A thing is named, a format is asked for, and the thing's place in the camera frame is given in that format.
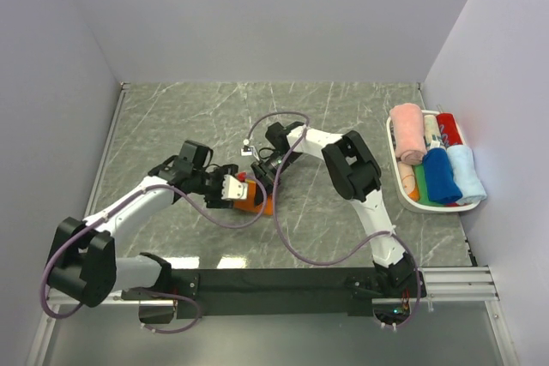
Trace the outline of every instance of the white wall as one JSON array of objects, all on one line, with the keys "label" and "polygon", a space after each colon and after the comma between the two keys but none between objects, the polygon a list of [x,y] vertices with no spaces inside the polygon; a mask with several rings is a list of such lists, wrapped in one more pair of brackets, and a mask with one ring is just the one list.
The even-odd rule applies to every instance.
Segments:
[{"label": "white wall", "polygon": [[0,0],[2,365],[22,365],[57,223],[81,216],[119,89],[72,0]]},{"label": "white wall", "polygon": [[76,1],[124,81],[423,81],[467,0]]},{"label": "white wall", "polygon": [[425,82],[474,148],[489,200],[462,220],[536,366],[549,355],[548,63],[549,0],[468,0]]}]

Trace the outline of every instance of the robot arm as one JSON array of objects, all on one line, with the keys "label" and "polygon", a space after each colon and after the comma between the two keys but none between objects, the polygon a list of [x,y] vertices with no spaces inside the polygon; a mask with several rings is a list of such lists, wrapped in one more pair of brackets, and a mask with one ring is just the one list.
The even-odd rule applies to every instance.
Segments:
[{"label": "robot arm", "polygon": [[[212,153],[209,147],[186,141],[179,155],[154,167],[139,185],[109,207],[83,220],[65,219],[57,228],[48,260],[93,222],[101,218],[106,222],[71,245],[57,259],[48,276],[48,285],[89,307],[100,304],[112,291],[136,287],[165,290],[170,283],[169,263],[151,254],[116,258],[115,242],[179,199],[168,188],[145,192],[147,187],[167,185],[185,194],[197,193],[204,196],[206,206],[210,208],[229,208],[234,201],[245,199],[248,185],[235,177],[236,165],[206,171],[204,164]],[[127,204],[112,215],[111,211],[123,203]]]},{"label": "robot arm", "polygon": [[[265,186],[267,193],[273,189],[282,157],[303,131],[304,126],[299,122],[287,127],[280,123],[269,126],[266,137],[274,151],[268,159],[251,165],[256,179]],[[250,153],[255,153],[255,149],[251,149]],[[305,139],[296,146],[283,167],[288,167],[303,153],[326,162],[336,191],[351,202],[368,234],[394,230],[383,204],[381,171],[357,132],[340,135],[307,129]],[[107,218],[103,225],[90,230],[60,255],[47,277],[47,284],[88,307],[97,306],[112,291],[137,287],[169,291],[172,268],[167,261],[146,253],[132,258],[116,258],[115,241],[138,229],[153,214],[179,199],[179,195],[166,185],[185,194],[203,195],[206,207],[210,208],[230,208],[234,201],[246,199],[248,187],[235,177],[238,173],[236,165],[223,165],[207,171],[206,160],[208,156],[211,159],[212,154],[209,147],[185,141],[179,155],[171,156],[154,167],[137,187],[107,209],[84,220],[64,220],[57,228],[48,260],[72,237],[90,229],[91,223]],[[152,185],[157,189],[145,192],[144,188]],[[259,193],[256,204],[262,202]],[[118,213],[110,213],[123,204]],[[406,288],[414,266],[402,246],[392,237],[372,239],[371,246],[378,277],[376,287],[385,291],[387,296]]]},{"label": "robot arm", "polygon": [[[298,126],[287,136],[292,146],[303,134]],[[308,129],[305,138],[294,149],[326,162],[332,183],[341,197],[350,201],[357,212],[366,235],[377,231],[394,232],[383,203],[381,171],[370,150],[354,131],[345,135]],[[382,267],[398,263],[404,248],[393,237],[378,237],[371,241],[373,260]]]},{"label": "robot arm", "polygon": [[[274,151],[268,159],[254,162],[251,166],[268,193],[272,192],[281,159],[302,136],[304,128],[301,122],[287,127],[274,123],[268,127],[265,137]],[[302,154],[326,163],[335,190],[349,200],[367,235],[395,231],[383,203],[381,169],[359,133],[351,130],[343,135],[307,128],[305,138],[294,148],[283,167],[288,167]],[[261,195],[256,194],[256,204],[261,200]],[[413,277],[414,264],[393,237],[373,238],[371,250],[378,274],[390,287],[398,289]]]}]

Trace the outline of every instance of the pink towel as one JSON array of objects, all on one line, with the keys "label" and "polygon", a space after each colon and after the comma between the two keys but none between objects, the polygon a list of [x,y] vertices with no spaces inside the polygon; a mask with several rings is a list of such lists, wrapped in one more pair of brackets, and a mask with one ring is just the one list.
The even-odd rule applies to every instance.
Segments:
[{"label": "pink towel", "polygon": [[407,165],[420,165],[427,154],[421,108],[405,103],[395,106],[389,114],[395,130],[395,156]]}]

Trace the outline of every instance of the gray marble floor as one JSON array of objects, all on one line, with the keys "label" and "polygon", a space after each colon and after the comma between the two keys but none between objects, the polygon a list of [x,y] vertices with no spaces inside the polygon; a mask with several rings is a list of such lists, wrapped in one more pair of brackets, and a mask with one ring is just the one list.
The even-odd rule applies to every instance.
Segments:
[{"label": "gray marble floor", "polygon": [[[389,169],[385,120],[389,109],[404,102],[423,105],[415,84],[343,82],[133,84],[125,93],[118,125],[100,182],[96,211],[135,187],[152,167],[178,153],[185,139],[211,146],[214,162],[237,163],[249,170],[250,158],[239,150],[250,124],[262,114],[296,110],[311,117],[311,127],[344,133],[355,129],[383,171],[383,196],[397,233],[422,266],[470,266],[457,214],[411,213],[398,201]],[[281,117],[283,123],[294,119]],[[266,125],[255,133],[264,141]],[[323,163],[302,156],[283,175],[280,216],[293,247],[317,260],[345,254],[362,237],[352,207],[339,198]],[[213,210],[227,222],[244,222],[250,214]],[[187,258],[189,265],[213,267],[302,267],[263,217],[242,230],[223,229],[201,217],[186,202],[153,216],[125,243],[118,255],[148,251]],[[342,266],[370,266],[368,247]]]}]

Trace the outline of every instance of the beige towel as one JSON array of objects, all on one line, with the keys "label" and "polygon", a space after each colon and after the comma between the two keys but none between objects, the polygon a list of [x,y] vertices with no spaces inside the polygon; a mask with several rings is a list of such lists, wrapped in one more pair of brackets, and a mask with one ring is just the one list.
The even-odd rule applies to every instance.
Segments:
[{"label": "beige towel", "polygon": [[425,130],[425,146],[427,147],[427,150],[431,150],[435,147],[444,148],[443,138],[440,135],[435,115],[425,115],[423,117],[423,123]]},{"label": "beige towel", "polygon": [[410,199],[413,201],[418,201],[419,188],[415,182],[415,174],[413,173],[412,166],[402,162],[398,162],[396,165],[398,166],[398,173],[401,175],[401,182],[404,191]]}]

